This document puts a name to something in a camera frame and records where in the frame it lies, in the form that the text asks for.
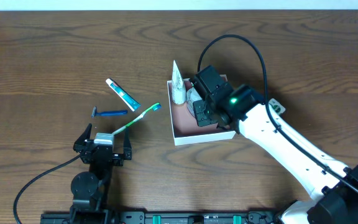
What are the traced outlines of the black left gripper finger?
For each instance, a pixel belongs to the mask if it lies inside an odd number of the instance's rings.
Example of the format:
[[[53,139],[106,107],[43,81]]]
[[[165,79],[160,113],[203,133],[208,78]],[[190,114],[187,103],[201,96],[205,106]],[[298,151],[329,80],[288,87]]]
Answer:
[[[89,123],[84,132],[79,136],[79,138],[74,142],[73,150],[75,152],[82,152],[86,149],[88,140],[91,136],[92,124]]]
[[[132,159],[132,145],[129,139],[128,129],[124,131],[123,154],[124,154],[124,160]]]

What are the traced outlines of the clear bottle with blue liquid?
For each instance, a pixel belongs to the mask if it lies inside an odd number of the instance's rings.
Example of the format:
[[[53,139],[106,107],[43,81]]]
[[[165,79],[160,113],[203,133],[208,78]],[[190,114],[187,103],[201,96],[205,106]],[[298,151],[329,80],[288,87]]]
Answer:
[[[195,117],[193,103],[199,100],[202,100],[202,97],[200,97],[200,95],[198,94],[198,92],[195,90],[194,87],[190,88],[186,92],[186,107],[193,117]]]

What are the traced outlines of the white conical tube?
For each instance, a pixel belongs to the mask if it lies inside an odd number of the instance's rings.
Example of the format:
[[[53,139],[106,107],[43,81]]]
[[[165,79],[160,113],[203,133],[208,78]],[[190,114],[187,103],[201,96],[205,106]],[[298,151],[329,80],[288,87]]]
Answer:
[[[172,69],[172,101],[176,105],[182,105],[186,101],[186,88],[185,82],[181,76],[179,68],[177,66],[176,61],[173,61],[173,69]]]

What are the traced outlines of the small toothpaste tube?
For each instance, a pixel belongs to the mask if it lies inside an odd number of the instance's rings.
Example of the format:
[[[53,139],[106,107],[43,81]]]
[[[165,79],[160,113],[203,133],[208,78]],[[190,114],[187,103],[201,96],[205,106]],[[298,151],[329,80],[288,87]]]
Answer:
[[[120,99],[130,108],[131,111],[135,111],[140,107],[138,103],[130,94],[128,94],[119,84],[113,79],[106,79],[107,85],[120,97]]]

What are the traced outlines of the green Dettol soap packet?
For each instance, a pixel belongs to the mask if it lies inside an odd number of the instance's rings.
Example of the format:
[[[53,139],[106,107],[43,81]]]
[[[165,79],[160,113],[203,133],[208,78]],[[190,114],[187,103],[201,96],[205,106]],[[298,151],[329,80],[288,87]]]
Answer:
[[[285,107],[274,98],[271,98],[268,103],[278,115],[286,111]]]

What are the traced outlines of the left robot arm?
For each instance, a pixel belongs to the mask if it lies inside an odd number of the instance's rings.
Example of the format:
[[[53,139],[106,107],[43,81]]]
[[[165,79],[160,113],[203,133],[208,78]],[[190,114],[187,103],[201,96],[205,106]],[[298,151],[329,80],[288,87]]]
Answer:
[[[119,223],[119,215],[107,206],[112,168],[123,166],[125,160],[132,159],[132,146],[128,130],[124,131],[123,152],[114,152],[114,135],[98,133],[91,139],[89,124],[83,134],[74,142],[73,150],[80,154],[89,170],[77,174],[71,182],[73,205],[70,207],[70,224]]]

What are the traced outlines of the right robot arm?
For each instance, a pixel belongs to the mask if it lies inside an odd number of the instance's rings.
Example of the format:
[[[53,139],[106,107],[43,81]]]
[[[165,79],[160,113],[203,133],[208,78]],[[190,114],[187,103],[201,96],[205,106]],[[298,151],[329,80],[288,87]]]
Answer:
[[[191,80],[198,126],[229,126],[278,161],[307,191],[274,218],[275,223],[358,223],[358,165],[329,156],[286,123],[263,96],[247,85],[233,87],[208,66]]]

